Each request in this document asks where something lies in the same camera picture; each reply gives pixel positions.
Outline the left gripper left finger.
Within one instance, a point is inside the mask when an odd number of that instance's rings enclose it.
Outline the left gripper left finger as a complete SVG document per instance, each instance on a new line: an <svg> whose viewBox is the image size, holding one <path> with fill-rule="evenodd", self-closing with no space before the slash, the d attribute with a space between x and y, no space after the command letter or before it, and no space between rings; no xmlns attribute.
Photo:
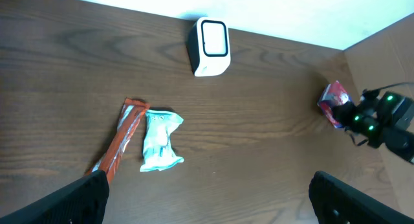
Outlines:
<svg viewBox="0 0 414 224"><path fill-rule="evenodd" d="M1 218L9 224L101 224L109 183L106 173L97 170L48 196Z"/></svg>

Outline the orange brown snack bar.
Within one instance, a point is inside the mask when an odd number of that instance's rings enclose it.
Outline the orange brown snack bar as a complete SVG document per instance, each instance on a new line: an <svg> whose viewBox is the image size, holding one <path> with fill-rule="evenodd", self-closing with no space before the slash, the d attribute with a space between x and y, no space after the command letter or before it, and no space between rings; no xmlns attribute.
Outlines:
<svg viewBox="0 0 414 224"><path fill-rule="evenodd" d="M125 99L113 140L107 151L98 162L94 163L91 168L87 170L85 175L89 175L97 170L102 170L106 174L108 183L112 182L127 145L149 108L149 104L137 99Z"/></svg>

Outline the teal snack packet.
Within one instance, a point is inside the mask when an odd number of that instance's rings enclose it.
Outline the teal snack packet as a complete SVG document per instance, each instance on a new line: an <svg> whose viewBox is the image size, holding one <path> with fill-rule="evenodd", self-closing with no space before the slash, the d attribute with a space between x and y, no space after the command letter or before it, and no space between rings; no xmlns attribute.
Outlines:
<svg viewBox="0 0 414 224"><path fill-rule="evenodd" d="M184 162L171 147L171 134L184 122L184 119L171 111L149 109L146 112L146 136L142 155L144 162L140 172L163 171Z"/></svg>

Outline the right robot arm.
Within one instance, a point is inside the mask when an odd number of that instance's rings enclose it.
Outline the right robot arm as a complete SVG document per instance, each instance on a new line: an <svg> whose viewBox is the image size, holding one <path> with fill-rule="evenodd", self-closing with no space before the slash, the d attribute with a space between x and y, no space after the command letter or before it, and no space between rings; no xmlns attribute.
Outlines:
<svg viewBox="0 0 414 224"><path fill-rule="evenodd" d="M413 164L413 134L408 128L413 120L413 99L380 90L362 94L358 105L348 101L332 109L333 117L350 133L355 146L382 144L401 159Z"/></svg>

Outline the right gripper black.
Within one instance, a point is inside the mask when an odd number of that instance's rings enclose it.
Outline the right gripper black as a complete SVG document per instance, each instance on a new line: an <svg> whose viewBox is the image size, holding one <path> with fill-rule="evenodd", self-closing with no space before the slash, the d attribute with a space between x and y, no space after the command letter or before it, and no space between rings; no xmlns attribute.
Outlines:
<svg viewBox="0 0 414 224"><path fill-rule="evenodd" d="M334 119L344 127L355 146L366 144L377 149L383 143L380 138L382 126L373 116L379 103L379 93L379 89L365 90L357 106L352 101L347 101L332 108Z"/></svg>

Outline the red purple snack bag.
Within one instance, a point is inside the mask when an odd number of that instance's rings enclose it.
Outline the red purple snack bag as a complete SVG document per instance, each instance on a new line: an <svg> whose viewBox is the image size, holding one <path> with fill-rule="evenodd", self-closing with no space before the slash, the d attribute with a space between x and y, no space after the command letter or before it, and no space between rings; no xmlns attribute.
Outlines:
<svg viewBox="0 0 414 224"><path fill-rule="evenodd" d="M324 89L317 105L321 108L329 122L338 129L343 128L343 125L334 118L332 109L336 106L344 105L346 102L352 102L348 92L339 81L335 81Z"/></svg>

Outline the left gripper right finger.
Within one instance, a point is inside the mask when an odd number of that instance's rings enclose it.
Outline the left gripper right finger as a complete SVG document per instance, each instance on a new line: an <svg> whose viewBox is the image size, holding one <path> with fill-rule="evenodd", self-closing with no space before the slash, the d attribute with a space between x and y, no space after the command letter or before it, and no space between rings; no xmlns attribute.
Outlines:
<svg viewBox="0 0 414 224"><path fill-rule="evenodd" d="M311 179L309 199L319 223L413 224L413 218L323 171Z"/></svg>

